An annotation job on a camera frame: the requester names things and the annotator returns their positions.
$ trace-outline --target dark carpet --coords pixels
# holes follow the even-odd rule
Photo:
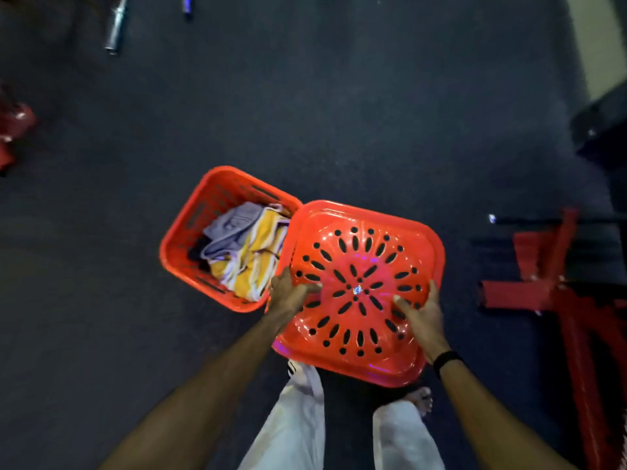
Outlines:
[[[585,99],[562,0],[197,0],[192,24],[179,7],[131,0],[118,59],[90,13],[70,40],[58,20],[0,15],[0,73],[41,118],[0,179],[0,467],[94,468],[258,320],[158,260],[195,184],[224,164],[303,202],[435,229],[451,343],[580,464],[552,318],[475,305],[478,280],[516,278],[512,230],[486,213],[612,211],[569,140]],[[600,252],[577,275],[623,281],[616,231],[583,238]],[[372,469],[372,411],[399,392],[321,376],[325,468]],[[209,468],[238,466],[286,379],[269,353]],[[477,468],[431,370],[422,382],[445,465]]]

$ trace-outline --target black wristband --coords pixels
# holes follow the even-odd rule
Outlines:
[[[438,379],[441,379],[440,370],[442,369],[442,367],[449,361],[454,361],[454,360],[459,360],[462,363],[464,363],[464,360],[461,359],[461,356],[458,355],[457,352],[454,352],[452,350],[444,352],[441,355],[439,355],[437,358],[435,358],[435,360],[433,361],[433,370],[435,371],[435,376],[437,376]]]

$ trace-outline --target orange plastic basket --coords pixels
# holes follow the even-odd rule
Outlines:
[[[294,215],[278,271],[290,263],[294,283],[321,281],[323,289],[277,337],[279,354],[385,387],[418,378],[425,358],[392,298],[399,294],[420,306],[429,280],[440,285],[444,247],[435,232],[419,222],[313,201]]]
[[[268,292],[257,302],[236,297],[211,274],[187,258],[187,252],[215,218],[246,201],[281,204],[294,214],[303,205],[294,196],[258,180],[237,168],[219,166],[210,170],[198,184],[178,217],[161,241],[161,263],[179,279],[192,285],[233,311],[249,312],[260,308]]]

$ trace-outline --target bare foot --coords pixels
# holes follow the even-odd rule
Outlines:
[[[415,405],[416,409],[418,409],[418,412],[420,413],[420,417],[426,416],[433,407],[433,397],[431,397],[431,389],[428,387],[420,387],[414,392],[410,392],[408,395],[403,397],[403,400],[408,400]]]

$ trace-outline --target hand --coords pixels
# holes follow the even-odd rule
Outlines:
[[[289,267],[284,268],[281,275],[272,278],[268,315],[272,314],[281,319],[282,324],[279,333],[298,313],[307,295],[317,293],[320,290],[322,290],[322,284],[301,284],[294,287]]]
[[[444,315],[440,309],[440,292],[435,281],[429,282],[429,297],[421,309],[413,308],[398,295],[394,295],[394,303],[409,319],[414,336],[430,364],[451,349],[444,337]]]

